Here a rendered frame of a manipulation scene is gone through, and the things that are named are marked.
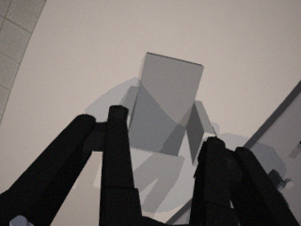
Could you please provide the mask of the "grey rectangular plate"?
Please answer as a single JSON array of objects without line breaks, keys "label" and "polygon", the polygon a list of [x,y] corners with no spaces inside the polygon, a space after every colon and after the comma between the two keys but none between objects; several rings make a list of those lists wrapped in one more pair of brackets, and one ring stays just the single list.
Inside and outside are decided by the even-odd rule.
[{"label": "grey rectangular plate", "polygon": [[178,156],[204,66],[146,53],[130,147]]}]

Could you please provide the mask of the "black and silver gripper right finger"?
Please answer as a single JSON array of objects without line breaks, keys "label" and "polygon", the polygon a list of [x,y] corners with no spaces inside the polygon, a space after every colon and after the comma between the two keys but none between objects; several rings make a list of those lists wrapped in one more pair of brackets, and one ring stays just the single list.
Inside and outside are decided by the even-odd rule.
[{"label": "black and silver gripper right finger", "polygon": [[186,132],[197,167],[189,224],[300,226],[254,153],[229,150],[215,135],[202,101],[194,101]]}]

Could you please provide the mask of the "grey fixture plate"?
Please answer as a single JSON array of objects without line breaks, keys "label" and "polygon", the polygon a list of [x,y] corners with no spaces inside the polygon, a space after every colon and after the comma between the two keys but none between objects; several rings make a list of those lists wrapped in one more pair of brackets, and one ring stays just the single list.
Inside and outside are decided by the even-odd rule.
[{"label": "grey fixture plate", "polygon": [[[301,226],[301,81],[276,111],[243,146],[255,154],[268,174],[276,170],[283,181],[293,180],[293,187],[280,191]],[[189,224],[192,199],[168,225]]]}]

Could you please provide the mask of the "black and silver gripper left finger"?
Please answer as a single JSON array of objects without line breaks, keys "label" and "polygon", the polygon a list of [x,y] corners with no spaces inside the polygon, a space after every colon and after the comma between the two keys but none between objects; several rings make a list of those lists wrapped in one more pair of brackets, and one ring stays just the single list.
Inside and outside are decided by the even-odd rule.
[{"label": "black and silver gripper left finger", "polygon": [[138,89],[130,86],[105,122],[76,116],[0,194],[0,226],[50,226],[92,152],[103,152],[99,226],[144,226],[128,136]]}]

